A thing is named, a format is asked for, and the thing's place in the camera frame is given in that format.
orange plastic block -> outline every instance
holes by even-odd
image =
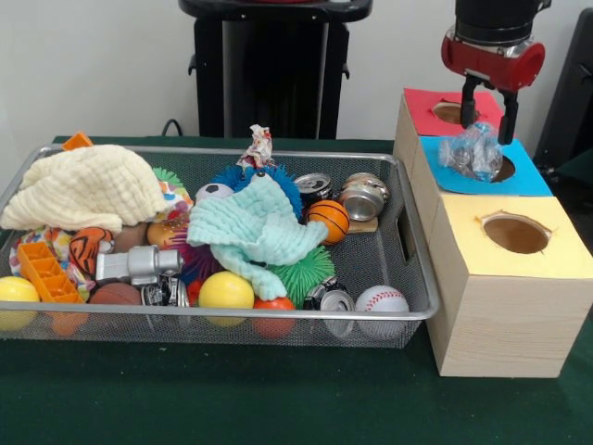
[[[21,244],[20,270],[33,283],[44,303],[84,303],[46,243]]]
[[[84,133],[76,133],[74,134],[68,141],[62,144],[62,147],[66,151],[75,150],[76,148],[81,148],[83,146],[93,146],[93,141],[89,139]]]

black stand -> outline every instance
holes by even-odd
[[[200,135],[249,136],[249,126],[277,137],[335,139],[345,22],[364,19],[372,0],[293,5],[238,0],[179,0],[196,17]]]

blue spiky ball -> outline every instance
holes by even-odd
[[[288,174],[284,165],[277,165],[275,167],[266,166],[262,169],[248,167],[245,170],[243,180],[233,189],[234,192],[240,192],[251,184],[251,178],[258,172],[266,172],[282,188],[290,204],[293,206],[293,212],[297,218],[300,218],[303,213],[303,201],[300,198],[300,191],[295,184],[295,177]]]
[[[303,202],[300,198],[300,191],[295,184],[295,177],[288,174],[284,165],[275,167],[263,167],[262,169],[253,169],[247,167],[245,173],[238,165],[227,167],[224,172],[218,174],[212,180],[215,184],[225,184],[236,192],[240,192],[251,183],[251,178],[257,172],[266,172],[279,186],[293,206],[293,212],[297,218],[300,218],[303,212]]]

wire mesh tray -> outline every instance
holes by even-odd
[[[190,195],[225,166],[236,162],[239,150],[131,146],[153,167],[176,172]],[[51,156],[58,146],[33,153],[0,197],[0,210],[18,190],[25,171],[38,158]],[[326,172],[340,186],[350,174],[371,172],[391,191],[379,230],[347,236],[329,248],[340,282],[356,299],[370,286],[399,289],[410,312],[254,311],[111,305],[67,305],[0,302],[0,337],[287,346],[403,348],[422,322],[438,309],[439,298],[428,249],[405,170],[394,158],[374,154],[276,152],[274,158],[297,176]],[[10,274],[10,246],[21,235],[4,233],[0,247],[0,276]],[[32,318],[20,330],[2,330],[10,319]],[[242,323],[221,327],[234,318]],[[290,331],[280,338],[262,336]],[[373,331],[369,337],[365,332]]]

baseball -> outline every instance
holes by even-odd
[[[409,312],[410,306],[403,294],[389,286],[373,286],[362,292],[356,301],[357,312]],[[377,340],[393,340],[401,337],[406,330],[406,322],[359,321],[360,330],[368,337]]]

